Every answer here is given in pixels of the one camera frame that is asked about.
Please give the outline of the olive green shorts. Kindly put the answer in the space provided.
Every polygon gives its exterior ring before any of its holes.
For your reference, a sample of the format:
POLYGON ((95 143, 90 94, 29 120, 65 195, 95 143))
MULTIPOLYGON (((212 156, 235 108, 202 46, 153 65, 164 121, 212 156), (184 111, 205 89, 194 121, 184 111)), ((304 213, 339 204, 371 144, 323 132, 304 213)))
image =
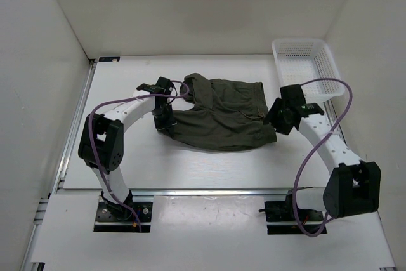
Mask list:
POLYGON ((277 141, 263 121, 268 113, 262 82, 206 79, 193 73, 183 81, 189 88, 188 110, 173 112, 176 125, 160 133, 198 149, 237 152, 277 141))

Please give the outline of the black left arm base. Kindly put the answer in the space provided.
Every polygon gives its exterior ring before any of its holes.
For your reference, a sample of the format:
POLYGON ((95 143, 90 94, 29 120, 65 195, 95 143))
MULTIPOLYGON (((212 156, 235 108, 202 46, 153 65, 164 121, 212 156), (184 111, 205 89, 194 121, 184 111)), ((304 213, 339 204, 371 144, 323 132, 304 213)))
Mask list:
POLYGON ((106 202, 99 199, 93 225, 94 232, 103 233, 150 233, 152 223, 153 202, 133 201, 133 210, 139 218, 139 223, 128 209, 118 205, 114 211, 106 202))

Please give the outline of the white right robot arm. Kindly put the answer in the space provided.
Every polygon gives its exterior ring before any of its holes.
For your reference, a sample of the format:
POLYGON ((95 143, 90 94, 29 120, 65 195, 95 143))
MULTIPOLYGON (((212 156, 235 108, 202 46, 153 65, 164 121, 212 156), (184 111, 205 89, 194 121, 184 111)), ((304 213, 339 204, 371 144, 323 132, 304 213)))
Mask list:
POLYGON ((328 172, 325 187, 298 188, 285 204, 285 213, 299 220, 308 210, 323 211, 331 217, 374 213, 379 207, 381 170, 365 162, 331 131, 323 110, 316 103, 293 105, 277 98, 265 118, 277 133, 288 135, 297 129, 318 153, 328 172))

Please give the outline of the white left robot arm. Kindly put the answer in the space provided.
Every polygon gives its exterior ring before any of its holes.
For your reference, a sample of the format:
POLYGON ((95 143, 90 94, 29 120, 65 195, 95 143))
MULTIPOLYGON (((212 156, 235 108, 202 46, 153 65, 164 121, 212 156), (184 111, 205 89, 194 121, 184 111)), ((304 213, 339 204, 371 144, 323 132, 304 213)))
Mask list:
POLYGON ((101 196, 107 209, 118 219, 127 220, 134 213, 133 195, 126 186, 120 164, 124 157, 124 134, 144 115, 151 113, 158 130, 174 128, 170 100, 173 83, 168 89, 152 86, 146 95, 97 105, 85 118, 78 156, 90 167, 101 185, 101 196))

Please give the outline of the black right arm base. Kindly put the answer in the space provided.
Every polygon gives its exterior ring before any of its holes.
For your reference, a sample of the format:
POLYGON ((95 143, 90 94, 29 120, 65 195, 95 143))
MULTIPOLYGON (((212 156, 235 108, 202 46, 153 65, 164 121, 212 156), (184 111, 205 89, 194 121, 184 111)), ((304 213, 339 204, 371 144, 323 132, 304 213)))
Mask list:
POLYGON ((311 235, 324 224, 325 212, 314 209, 298 209, 296 221, 290 192, 264 193, 263 198, 258 213, 265 215, 268 235, 311 235))

